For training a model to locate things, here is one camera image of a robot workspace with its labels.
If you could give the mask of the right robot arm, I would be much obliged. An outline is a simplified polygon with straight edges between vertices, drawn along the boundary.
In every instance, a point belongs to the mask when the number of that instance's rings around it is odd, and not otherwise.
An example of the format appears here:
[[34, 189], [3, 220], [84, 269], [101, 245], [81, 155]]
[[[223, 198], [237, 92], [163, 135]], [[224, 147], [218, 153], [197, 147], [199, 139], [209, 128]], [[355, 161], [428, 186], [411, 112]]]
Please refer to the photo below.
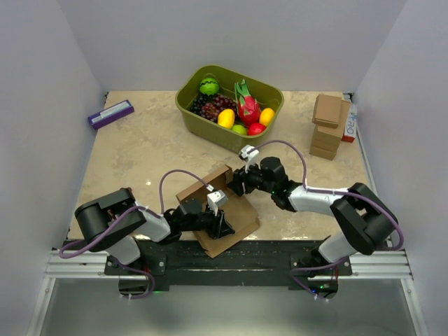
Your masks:
[[227, 186], [240, 197], [259, 190], [270, 194], [282, 210], [323, 214], [337, 221], [341, 232], [299, 259], [301, 272], [327, 275], [355, 253], [369, 256], [378, 251], [398, 231], [397, 218], [365, 184], [333, 190], [306, 187], [289, 179], [277, 157], [235, 170]]

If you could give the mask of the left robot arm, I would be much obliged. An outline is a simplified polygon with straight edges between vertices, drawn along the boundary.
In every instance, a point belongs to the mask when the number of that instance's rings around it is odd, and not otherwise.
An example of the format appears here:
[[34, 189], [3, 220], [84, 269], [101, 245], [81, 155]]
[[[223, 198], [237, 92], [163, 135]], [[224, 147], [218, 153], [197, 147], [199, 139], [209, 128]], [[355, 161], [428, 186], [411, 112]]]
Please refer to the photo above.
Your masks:
[[75, 217], [89, 251], [107, 251], [128, 274], [138, 274], [144, 269], [145, 258], [132, 234], [170, 244], [186, 231], [204, 231], [212, 239], [235, 233], [219, 208], [227, 202], [227, 196], [210, 185], [206, 189], [207, 205], [188, 199], [175, 209], [156, 214], [141, 206], [125, 188], [83, 204], [75, 210]]

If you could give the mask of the brown cardboard paper box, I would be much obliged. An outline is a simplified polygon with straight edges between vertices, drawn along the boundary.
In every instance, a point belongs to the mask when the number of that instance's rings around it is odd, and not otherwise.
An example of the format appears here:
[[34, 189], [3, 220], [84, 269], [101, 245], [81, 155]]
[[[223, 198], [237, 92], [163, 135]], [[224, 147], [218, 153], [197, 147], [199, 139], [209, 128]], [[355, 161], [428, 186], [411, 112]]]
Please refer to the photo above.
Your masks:
[[221, 207], [225, 212], [226, 221], [232, 226], [235, 233], [220, 239], [212, 239], [205, 231], [195, 231], [194, 236], [205, 250], [206, 254], [215, 258], [234, 246], [249, 235], [252, 235], [259, 227], [258, 212], [244, 197], [236, 195], [228, 188], [228, 183], [233, 179], [232, 168], [223, 165], [205, 176], [203, 180], [217, 190], [222, 190], [227, 196], [227, 202]]

